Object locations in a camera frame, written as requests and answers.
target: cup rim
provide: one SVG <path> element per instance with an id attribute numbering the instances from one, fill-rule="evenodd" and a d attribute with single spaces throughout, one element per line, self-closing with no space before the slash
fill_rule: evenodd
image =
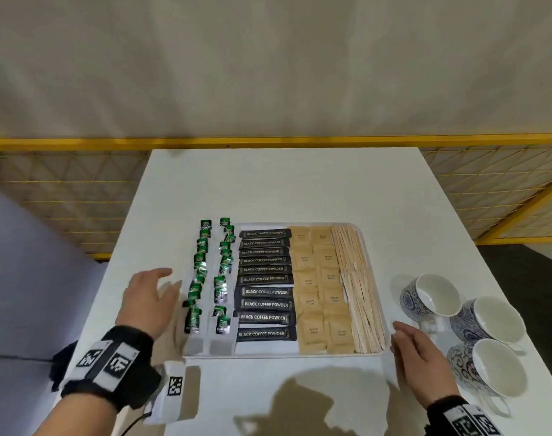
<path id="1" fill-rule="evenodd" d="M 526 369 L 524 368 L 524 365 L 522 364 L 522 362 L 520 361 L 520 359 L 518 358 L 518 356 L 516 356 L 516 354 L 514 353 L 514 351 L 508 347 L 506 344 L 504 344 L 503 342 L 501 341 L 498 341 L 497 339 L 493 339 L 493 338 L 482 338 L 482 339 L 479 339 L 478 341 L 476 341 L 472 347 L 472 359 L 473 361 L 475 361 L 475 352 L 476 352 L 476 347 L 481 343 L 481 342 L 486 342 L 486 341 L 489 341 L 489 342 L 493 342 L 493 343 L 496 343 L 496 346 L 504 346 L 504 351 L 508 353 L 508 355 L 511 355 L 511 358 L 514 358 L 516 359 L 516 361 L 518 362 L 518 365 L 519 367 L 522 369 L 522 374 L 524 376 L 524 389 L 518 394 L 518 395 L 513 395 L 513 396 L 508 396 L 508 395 L 504 395 L 504 393 L 500 393 L 497 389 L 495 389 L 494 387 L 492 387 L 490 385 L 490 383 L 486 382 L 486 379 L 488 379 L 488 376 L 486 375 L 486 373 L 484 372 L 483 370 L 483 367 L 481 365 L 477 365 L 475 362 L 474 362 L 474 367 L 476 368 L 476 371 L 478 372 L 478 374 L 480 375 L 480 378 L 482 378 L 482 381 L 484 382 L 484 384 L 486 384 L 488 386 L 488 388 L 490 388 L 493 392 L 496 393 L 496 395 L 498 396 L 502 396 L 504 398 L 516 398 L 520 395 L 523 395 L 526 390 L 527 390 L 527 382 L 528 382 L 528 376 L 527 376 L 527 371 Z"/>
<path id="2" fill-rule="evenodd" d="M 418 276 L 418 277 L 415 279 L 414 285 L 413 285 L 413 287 L 414 287 L 414 289 L 415 289 L 415 291 L 416 291 L 416 293 L 417 293 L 417 296 L 419 297 L 419 292 L 418 292 L 418 290 L 417 290 L 417 282 L 419 281 L 419 279 L 420 279 L 421 277 L 426 277 L 426 276 L 432 276 L 432 277 L 443 278 L 443 279 L 444 279 L 445 281 L 447 281 L 450 285 L 452 285 L 452 287 L 453 287 L 454 290 L 455 290 L 455 294 L 457 295 L 457 299 L 458 299 L 458 300 L 457 300 L 457 306 L 458 306 L 458 307 L 457 307 L 457 310 L 456 310 L 455 312 L 452 311 L 453 313 L 441 313 L 441 312 L 437 312 L 436 310 L 433 310 L 433 309 L 430 309 L 430 308 L 428 308 L 428 309 L 429 309 L 430 311 L 432 311 L 434 314 L 440 315 L 440 316 L 442 316 L 442 317 L 455 317 L 456 315 L 458 315 L 458 314 L 460 313 L 461 308 L 462 308 L 462 305 L 463 305 L 462 300 L 461 300 L 460 291 L 458 290 L 458 288 L 457 288 L 456 285 L 454 285 L 448 278 L 446 278 L 446 277 L 444 277 L 444 276 L 441 276 L 441 275 L 439 275 L 439 274 L 434 274 L 433 272 L 426 272 L 425 274 L 421 274 L 420 276 Z"/>
<path id="3" fill-rule="evenodd" d="M 488 330 L 488 327 L 486 326 L 486 323 L 483 322 L 481 319 L 480 319 L 480 316 L 476 314 L 476 303 L 479 301 L 479 300 L 487 300 L 487 299 L 490 299 L 490 300 L 494 300 L 495 302 L 502 302 L 506 305 L 506 307 L 510 307 L 511 310 L 514 311 L 514 313 L 516 315 L 518 315 L 518 318 L 520 319 L 520 324 L 522 326 L 522 336 L 520 337 L 520 339 L 518 341 L 505 341 L 503 339 L 500 339 L 500 338 L 497 338 L 495 337 L 495 334 L 491 333 L 490 330 Z M 512 306 L 510 303 L 508 303 L 507 301 L 505 302 L 504 300 L 501 300 L 497 297 L 493 297 L 493 296 L 489 296 L 489 295 L 484 295 L 484 296 L 479 296 L 477 297 L 473 302 L 472 302 L 472 308 L 474 308 L 474 317 L 476 318 L 476 321 L 478 322 L 478 324 L 480 325 L 480 327 L 484 330 L 484 332 L 486 332 L 488 335 L 490 335 L 490 337 L 492 337 L 493 339 L 497 340 L 497 341 L 500 341 L 502 343 L 505 343 L 505 344 L 516 344 L 518 343 L 520 340 L 522 340 L 525 335 L 527 334 L 527 325 L 526 323 L 524 323 L 524 319 L 522 318 L 522 315 L 520 315 L 520 312 L 514 307 Z"/>

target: floor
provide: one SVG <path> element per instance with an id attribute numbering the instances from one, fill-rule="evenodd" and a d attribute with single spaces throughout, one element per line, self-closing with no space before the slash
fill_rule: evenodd
<path id="1" fill-rule="evenodd" d="M 552 374 L 552 260 L 524 245 L 478 249 Z"/>

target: blue patterned cup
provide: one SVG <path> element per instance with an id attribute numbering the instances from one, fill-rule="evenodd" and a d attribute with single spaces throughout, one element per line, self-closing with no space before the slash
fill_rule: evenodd
<path id="1" fill-rule="evenodd" d="M 527 390 L 526 371 L 512 349 L 485 338 L 452 347 L 446 358 L 461 387 L 480 396 L 497 415 L 512 416 L 512 407 L 505 398 L 520 396 Z M 508 411 L 494 404 L 492 397 L 499 398 Z"/>
<path id="2" fill-rule="evenodd" d="M 483 296 L 467 301 L 461 311 L 450 318 L 452 330 L 465 342 L 493 338 L 508 346 L 515 345 L 526 334 L 524 320 L 507 302 Z"/>
<path id="3" fill-rule="evenodd" d="M 451 317 L 461 309 L 461 297 L 453 283 L 436 274 L 417 277 L 401 292 L 403 312 L 417 322 L 431 321 L 433 315 Z"/>

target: blue and white cup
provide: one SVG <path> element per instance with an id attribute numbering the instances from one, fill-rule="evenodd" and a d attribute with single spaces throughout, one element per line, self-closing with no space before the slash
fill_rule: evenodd
<path id="1" fill-rule="evenodd" d="M 512 416 L 512 407 L 505 398 L 520 396 L 527 390 L 526 371 L 512 349 L 484 338 L 452 347 L 446 358 L 461 387 L 482 398 L 497 415 Z M 492 398 L 498 398 L 508 411 L 501 410 Z"/>
<path id="2" fill-rule="evenodd" d="M 517 353 L 524 350 L 517 343 L 527 333 L 518 310 L 498 298 L 483 296 L 467 301 L 460 312 L 450 318 L 452 330 L 464 342 L 493 338 Z"/>
<path id="3" fill-rule="evenodd" d="M 399 297 L 403 312 L 416 322 L 435 323 L 435 315 L 452 317 L 461 309 L 460 293 L 447 278 L 423 274 L 403 289 Z"/>

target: hand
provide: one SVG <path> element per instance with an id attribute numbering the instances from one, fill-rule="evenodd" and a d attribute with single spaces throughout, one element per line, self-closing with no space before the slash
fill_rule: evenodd
<path id="1" fill-rule="evenodd" d="M 160 337 L 171 321 L 179 296 L 179 284 L 176 283 L 159 298 L 159 278 L 168 277 L 171 272 L 171 268 L 164 267 L 133 275 L 123 293 L 123 304 L 115 325 L 135 327 L 149 334 L 153 340 Z"/>
<path id="2" fill-rule="evenodd" d="M 405 375 L 417 401 L 427 410 L 435 401 L 459 395 L 454 375 L 443 353 L 421 330 L 404 322 L 394 322 L 391 350 L 395 365 Z"/>

